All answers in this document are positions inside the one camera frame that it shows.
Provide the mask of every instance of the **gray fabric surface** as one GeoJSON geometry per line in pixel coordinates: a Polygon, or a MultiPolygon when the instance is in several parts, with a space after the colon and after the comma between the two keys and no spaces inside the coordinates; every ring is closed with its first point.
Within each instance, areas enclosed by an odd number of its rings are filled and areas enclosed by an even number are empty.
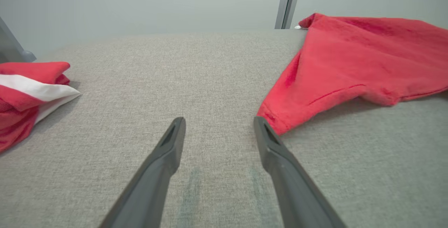
{"type": "MultiPolygon", "coordinates": [[[[97,227],[177,116],[162,227],[281,227],[252,121],[304,30],[154,35],[61,49],[82,95],[0,155],[0,227],[97,227]]],[[[349,227],[443,227],[447,93],[354,100],[282,139],[349,227]]]]}

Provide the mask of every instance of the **red towel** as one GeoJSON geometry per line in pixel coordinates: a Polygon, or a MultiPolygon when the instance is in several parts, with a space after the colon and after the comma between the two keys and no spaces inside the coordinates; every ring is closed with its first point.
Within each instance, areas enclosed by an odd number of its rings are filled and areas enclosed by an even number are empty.
{"type": "Polygon", "coordinates": [[[299,25],[308,28],[304,45],[257,113],[278,134],[355,97],[395,105],[448,89],[448,30],[323,14],[299,25]]]}
{"type": "Polygon", "coordinates": [[[67,62],[0,64],[0,153],[21,142],[34,124],[79,95],[62,74],[67,62]]]}

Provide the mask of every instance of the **metal frame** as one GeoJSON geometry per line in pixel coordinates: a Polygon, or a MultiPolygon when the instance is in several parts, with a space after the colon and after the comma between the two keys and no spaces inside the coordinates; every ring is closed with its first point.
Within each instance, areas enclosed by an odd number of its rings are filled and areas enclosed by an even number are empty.
{"type": "Polygon", "coordinates": [[[280,0],[275,29],[288,29],[293,21],[297,0],[280,0]]]}
{"type": "Polygon", "coordinates": [[[0,17],[0,63],[33,62],[34,60],[36,60],[34,54],[22,48],[0,17]]]}

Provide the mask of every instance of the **folded towel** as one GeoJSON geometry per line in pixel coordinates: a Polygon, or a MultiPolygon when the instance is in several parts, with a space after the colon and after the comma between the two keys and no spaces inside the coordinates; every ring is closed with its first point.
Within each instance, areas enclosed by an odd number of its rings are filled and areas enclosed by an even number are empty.
{"type": "Polygon", "coordinates": [[[0,153],[21,142],[32,127],[79,95],[62,73],[67,62],[0,64],[0,153]]]}
{"type": "Polygon", "coordinates": [[[335,105],[380,105],[448,89],[448,30],[422,21],[313,14],[302,49],[257,115],[283,134],[335,105]]]}

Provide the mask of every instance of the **textured fabric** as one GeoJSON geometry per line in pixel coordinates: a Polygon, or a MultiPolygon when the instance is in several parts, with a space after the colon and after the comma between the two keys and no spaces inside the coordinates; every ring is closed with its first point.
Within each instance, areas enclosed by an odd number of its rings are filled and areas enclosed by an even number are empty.
{"type": "Polygon", "coordinates": [[[79,95],[62,74],[69,67],[67,62],[0,64],[0,153],[25,139],[36,122],[79,95]]]}
{"type": "Polygon", "coordinates": [[[448,30],[408,19],[313,14],[303,48],[266,96],[258,116],[278,134],[362,97],[395,105],[448,89],[448,30]]]}
{"type": "MultiPolygon", "coordinates": [[[[187,132],[161,227],[282,227],[252,123],[305,35],[127,37],[40,59],[69,62],[82,95],[0,155],[0,227],[97,227],[176,116],[187,132]]],[[[447,125],[446,93],[354,100],[282,139],[349,227],[442,227],[447,125]]]]}

